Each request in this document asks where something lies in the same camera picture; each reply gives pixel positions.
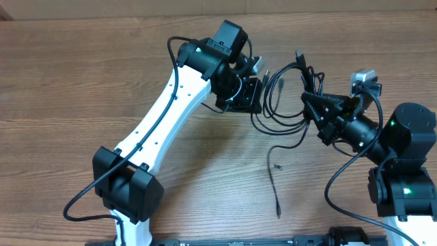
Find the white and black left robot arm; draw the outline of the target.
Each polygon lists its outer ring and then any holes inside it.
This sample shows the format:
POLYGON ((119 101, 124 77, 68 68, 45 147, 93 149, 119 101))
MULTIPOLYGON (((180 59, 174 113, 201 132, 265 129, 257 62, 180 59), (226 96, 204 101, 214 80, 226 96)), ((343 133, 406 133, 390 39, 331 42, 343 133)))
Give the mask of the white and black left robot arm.
POLYGON ((115 220, 111 245, 150 245, 150 217, 163 198, 156 178, 169 146, 199 105, 216 95, 220 113, 260 113, 261 57, 245 55, 250 40, 224 20, 213 38, 183 38, 171 56, 174 69, 142 121, 114 150, 101 147, 92 159, 96 195, 115 220))

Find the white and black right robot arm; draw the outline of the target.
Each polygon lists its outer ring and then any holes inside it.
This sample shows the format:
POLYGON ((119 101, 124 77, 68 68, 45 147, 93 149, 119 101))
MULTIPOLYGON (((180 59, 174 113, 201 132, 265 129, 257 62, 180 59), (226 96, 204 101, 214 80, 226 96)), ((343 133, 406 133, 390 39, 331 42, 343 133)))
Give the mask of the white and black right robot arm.
POLYGON ((376 94, 355 97, 305 92, 305 116, 315 122, 326 145, 349 144, 356 156, 375 163, 368 191, 382 218, 391 245, 436 244, 436 185, 423 167, 436 143, 436 115, 423 105, 405 102, 387 123, 374 122, 364 112, 371 103, 380 111, 376 94))

